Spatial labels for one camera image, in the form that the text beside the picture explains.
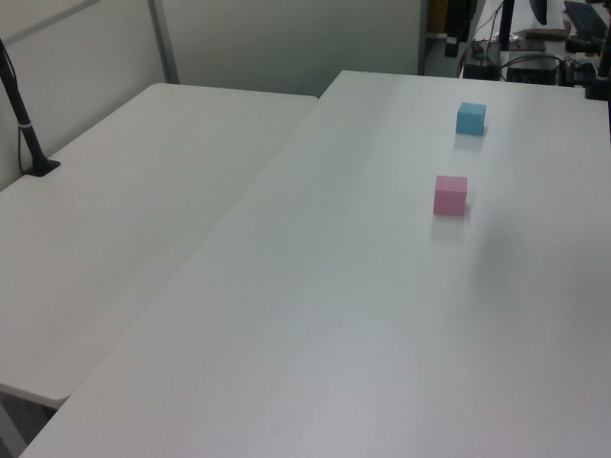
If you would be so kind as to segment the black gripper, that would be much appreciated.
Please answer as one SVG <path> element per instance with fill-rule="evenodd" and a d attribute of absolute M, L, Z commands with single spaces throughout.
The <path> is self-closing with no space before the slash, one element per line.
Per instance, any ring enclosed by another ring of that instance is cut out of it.
<path fill-rule="evenodd" d="M 449 0 L 447 7 L 447 37 L 445 41 L 445 56 L 457 57 L 459 39 L 469 36 L 474 14 L 476 0 Z"/>

